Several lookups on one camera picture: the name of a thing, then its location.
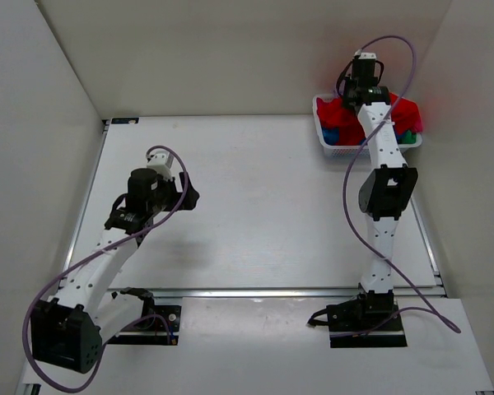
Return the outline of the red t shirt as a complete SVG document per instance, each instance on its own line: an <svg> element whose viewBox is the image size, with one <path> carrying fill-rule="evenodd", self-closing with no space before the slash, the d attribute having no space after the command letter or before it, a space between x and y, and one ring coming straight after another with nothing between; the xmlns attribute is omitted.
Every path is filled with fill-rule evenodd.
<svg viewBox="0 0 494 395"><path fill-rule="evenodd" d="M334 98L330 101L317 98L315 103L317 105L315 112L319 119L321 132L322 128L339 129L340 140L337 146L360 146L364 142L366 136L357 116L350 109L343 108L341 98ZM396 139L398 135L407 130L416 134L423 132L419 108L411 100L402 98L394 108L392 119Z"/></svg>

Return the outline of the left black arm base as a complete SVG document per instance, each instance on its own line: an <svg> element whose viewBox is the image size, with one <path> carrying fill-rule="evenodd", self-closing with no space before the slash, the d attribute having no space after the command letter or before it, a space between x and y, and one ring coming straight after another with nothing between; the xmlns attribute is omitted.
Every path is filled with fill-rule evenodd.
<svg viewBox="0 0 494 395"><path fill-rule="evenodd" d="M127 287L112 294L114 300L129 296L139 301L141 318L108 340L109 344L128 346L177 346L181 324L180 304L159 304L153 293L143 288Z"/></svg>

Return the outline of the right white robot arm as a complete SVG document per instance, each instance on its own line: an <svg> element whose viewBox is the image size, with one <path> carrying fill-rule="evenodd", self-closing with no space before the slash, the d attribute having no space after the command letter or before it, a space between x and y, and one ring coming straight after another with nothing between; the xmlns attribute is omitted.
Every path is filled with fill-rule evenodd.
<svg viewBox="0 0 494 395"><path fill-rule="evenodd" d="M392 267L394 236L398 221L407 208L418 173L408 166L398 147L392 120L389 91L380 85L384 64L374 53L356 53L344 77L343 106L352 110L365 135L371 172L358 193L358 204L365 215L365 246L372 258L364 270L360 287L362 303L352 310L353 322L362 329L372 329L382 313L394 310Z"/></svg>

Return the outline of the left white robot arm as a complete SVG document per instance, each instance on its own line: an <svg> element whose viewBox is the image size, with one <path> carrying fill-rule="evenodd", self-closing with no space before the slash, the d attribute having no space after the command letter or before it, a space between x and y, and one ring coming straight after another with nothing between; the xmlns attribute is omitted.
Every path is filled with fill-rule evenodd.
<svg viewBox="0 0 494 395"><path fill-rule="evenodd" d="M85 374L122 329L153 323L156 307L146 289L127 287L109 303L102 300L147 235L175 212L192 211L198 199L186 170L178 177L165 165L131 172L127 190L114 200L91 254L56 278L63 286L50 300L37 295L28 308L22 345L33 369L44 362Z"/></svg>

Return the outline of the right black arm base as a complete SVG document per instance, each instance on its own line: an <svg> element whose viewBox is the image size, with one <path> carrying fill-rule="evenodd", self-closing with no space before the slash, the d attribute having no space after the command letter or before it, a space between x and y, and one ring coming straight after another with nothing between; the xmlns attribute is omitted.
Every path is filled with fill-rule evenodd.
<svg viewBox="0 0 494 395"><path fill-rule="evenodd" d="M394 293L362 291L351 300L328 304L307 321L326 327L332 349L402 348L408 345Z"/></svg>

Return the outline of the blue t shirt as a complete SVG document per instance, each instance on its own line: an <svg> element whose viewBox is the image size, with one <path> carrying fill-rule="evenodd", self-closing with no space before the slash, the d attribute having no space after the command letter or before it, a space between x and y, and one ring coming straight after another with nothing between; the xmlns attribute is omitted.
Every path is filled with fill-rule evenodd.
<svg viewBox="0 0 494 395"><path fill-rule="evenodd" d="M329 146L339 144L340 134L338 128L322 128L324 143Z"/></svg>

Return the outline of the small dark label sticker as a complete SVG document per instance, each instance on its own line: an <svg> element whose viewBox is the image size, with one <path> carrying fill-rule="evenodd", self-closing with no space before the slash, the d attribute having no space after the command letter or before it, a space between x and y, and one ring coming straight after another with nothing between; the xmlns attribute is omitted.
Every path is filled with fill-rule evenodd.
<svg viewBox="0 0 494 395"><path fill-rule="evenodd" d="M112 118L110 120L111 124L137 124L139 123L139 117L130 118Z"/></svg>

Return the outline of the green t shirt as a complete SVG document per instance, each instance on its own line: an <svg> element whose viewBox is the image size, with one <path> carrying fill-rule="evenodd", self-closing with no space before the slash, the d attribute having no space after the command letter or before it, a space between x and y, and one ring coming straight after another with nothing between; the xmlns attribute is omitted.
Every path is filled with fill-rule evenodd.
<svg viewBox="0 0 494 395"><path fill-rule="evenodd" d="M411 130L407 130L402 134L397 136L398 144L403 145L412 145L417 142L417 134L412 132Z"/></svg>

